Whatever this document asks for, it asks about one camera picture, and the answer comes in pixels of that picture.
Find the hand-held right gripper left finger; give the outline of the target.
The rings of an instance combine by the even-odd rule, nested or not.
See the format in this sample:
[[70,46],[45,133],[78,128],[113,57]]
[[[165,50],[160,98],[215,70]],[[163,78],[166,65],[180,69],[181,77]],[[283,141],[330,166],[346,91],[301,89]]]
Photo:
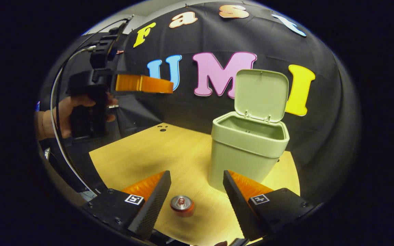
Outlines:
[[82,208],[114,231],[148,240],[170,186],[170,171],[164,170],[121,191],[108,189]]

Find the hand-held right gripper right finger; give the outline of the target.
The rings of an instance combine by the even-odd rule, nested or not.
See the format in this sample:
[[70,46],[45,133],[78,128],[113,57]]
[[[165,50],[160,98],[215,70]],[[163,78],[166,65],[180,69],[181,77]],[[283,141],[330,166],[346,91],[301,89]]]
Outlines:
[[313,203],[288,188],[273,190],[231,170],[223,172],[223,186],[250,241],[283,234],[315,212]]

